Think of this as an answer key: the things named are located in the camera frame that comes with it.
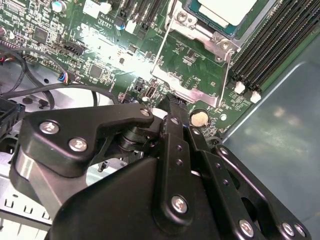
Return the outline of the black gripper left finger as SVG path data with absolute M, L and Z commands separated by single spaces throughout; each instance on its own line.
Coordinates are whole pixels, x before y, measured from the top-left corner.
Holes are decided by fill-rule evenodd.
M 146 158 L 157 159 L 152 216 L 182 232 L 194 215 L 189 144 L 178 106 L 164 118 L 139 103 L 39 111 L 22 121 L 9 178 L 54 221 L 73 195 Z

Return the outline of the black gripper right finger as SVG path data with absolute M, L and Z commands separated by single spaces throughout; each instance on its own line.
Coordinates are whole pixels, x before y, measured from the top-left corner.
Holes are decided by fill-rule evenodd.
M 224 145 L 209 147 L 190 125 L 179 100 L 191 148 L 191 168 L 200 174 L 221 240 L 310 240 L 303 223 Z

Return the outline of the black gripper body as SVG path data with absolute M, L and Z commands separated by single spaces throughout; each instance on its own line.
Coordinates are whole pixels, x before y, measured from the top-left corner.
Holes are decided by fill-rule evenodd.
M 152 215 L 158 161 L 136 161 L 68 199 L 57 212 L 49 240 L 232 240 L 209 204 L 199 176 L 191 177 L 195 215 L 178 235 L 162 231 Z

